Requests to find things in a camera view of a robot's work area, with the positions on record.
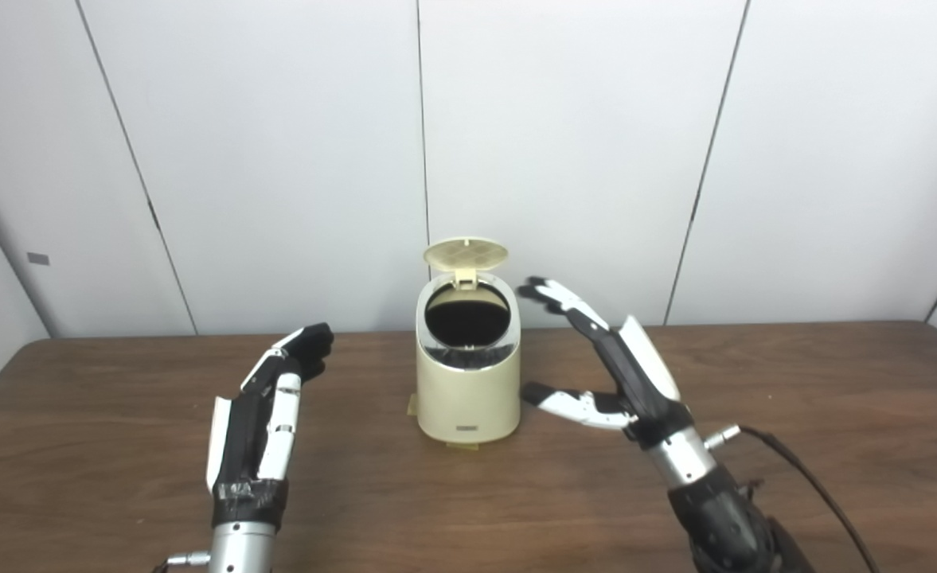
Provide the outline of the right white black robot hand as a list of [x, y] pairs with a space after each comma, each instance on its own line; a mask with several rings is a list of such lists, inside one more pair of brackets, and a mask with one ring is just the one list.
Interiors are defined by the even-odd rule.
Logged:
[[521, 388], [524, 403], [584, 427], [623, 431], [643, 449], [693, 426], [669, 368], [635, 317], [614, 329], [580, 296], [547, 277], [529, 277], [517, 294], [566, 317], [591, 342], [615, 385], [613, 392], [593, 392], [530, 381]]

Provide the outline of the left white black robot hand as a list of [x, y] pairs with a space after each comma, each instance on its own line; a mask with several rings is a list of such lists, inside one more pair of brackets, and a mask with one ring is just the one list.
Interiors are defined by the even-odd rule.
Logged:
[[334, 334], [320, 322], [262, 354], [232, 399], [214, 400], [205, 471], [211, 526], [268, 524], [280, 530], [303, 385], [323, 374]]

